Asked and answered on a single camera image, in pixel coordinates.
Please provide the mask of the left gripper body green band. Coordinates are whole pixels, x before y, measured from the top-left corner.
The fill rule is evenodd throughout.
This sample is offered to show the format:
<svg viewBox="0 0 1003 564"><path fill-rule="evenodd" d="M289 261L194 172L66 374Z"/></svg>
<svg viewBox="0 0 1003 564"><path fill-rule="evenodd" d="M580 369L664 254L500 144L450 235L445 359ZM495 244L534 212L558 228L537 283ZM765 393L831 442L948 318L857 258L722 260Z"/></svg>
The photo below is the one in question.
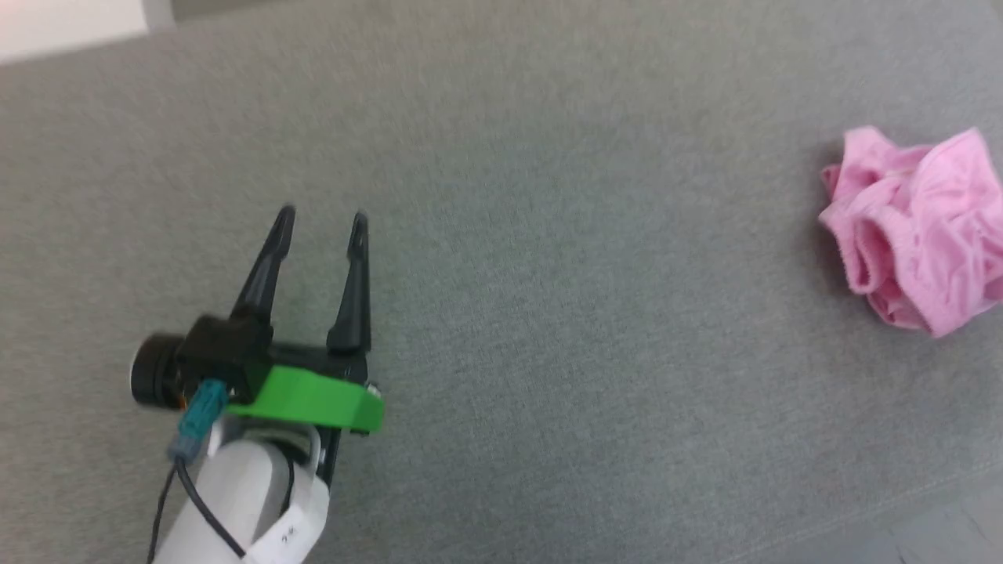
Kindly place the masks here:
<svg viewBox="0 0 1003 564"><path fill-rule="evenodd" d="M239 420L304 425L319 433L310 464L327 485L333 481L344 433L378 432L386 414L379 390L367 378L365 353L326 356L323 349L277 343L270 353L276 363L253 403L223 397L222 383L212 383L208 400L197 400L200 383L183 382L178 349L182 337L154 334L141 344L130 368L130 392L141 406L191 410L183 415L180 436L200 445L212 424L226 415Z"/></svg>

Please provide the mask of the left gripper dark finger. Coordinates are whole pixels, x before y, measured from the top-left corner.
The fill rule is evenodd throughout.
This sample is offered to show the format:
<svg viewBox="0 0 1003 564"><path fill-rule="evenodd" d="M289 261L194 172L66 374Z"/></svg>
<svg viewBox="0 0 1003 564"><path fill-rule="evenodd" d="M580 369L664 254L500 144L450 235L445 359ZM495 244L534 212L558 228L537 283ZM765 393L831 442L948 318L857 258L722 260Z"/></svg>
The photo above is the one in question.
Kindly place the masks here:
<svg viewBox="0 0 1003 564"><path fill-rule="evenodd" d="M353 219L346 257L349 271L335 324L326 346L333 356L354 356L371 350L371 293L367 216L359 211Z"/></svg>
<svg viewBox="0 0 1003 564"><path fill-rule="evenodd" d="M280 208L248 277L241 287L230 318L253 317L262 324L271 322L273 297L282 262L288 256L296 219L294 206Z"/></svg>

